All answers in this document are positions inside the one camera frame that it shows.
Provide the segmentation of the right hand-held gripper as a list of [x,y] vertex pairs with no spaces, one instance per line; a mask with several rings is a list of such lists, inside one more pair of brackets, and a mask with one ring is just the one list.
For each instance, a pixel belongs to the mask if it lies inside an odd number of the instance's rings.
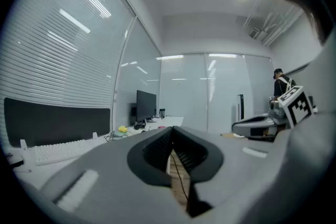
[[268,114],[233,123],[233,132],[252,139],[273,138],[277,134],[276,125],[285,124],[287,128],[294,128],[302,120],[313,115],[311,102],[303,86],[294,86],[277,100],[270,100],[269,104]]

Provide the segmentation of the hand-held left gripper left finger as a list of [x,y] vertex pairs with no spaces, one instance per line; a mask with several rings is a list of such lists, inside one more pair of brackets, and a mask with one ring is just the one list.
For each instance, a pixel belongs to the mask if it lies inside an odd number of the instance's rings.
[[53,175],[41,192],[88,223],[188,223],[166,172],[172,128],[107,142]]

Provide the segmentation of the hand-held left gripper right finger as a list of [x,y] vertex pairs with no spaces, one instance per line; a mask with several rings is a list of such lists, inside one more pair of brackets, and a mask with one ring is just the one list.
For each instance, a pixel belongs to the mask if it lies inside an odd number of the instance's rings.
[[269,143],[176,126],[172,138],[190,176],[192,218],[246,218],[271,188],[287,147],[285,134]]

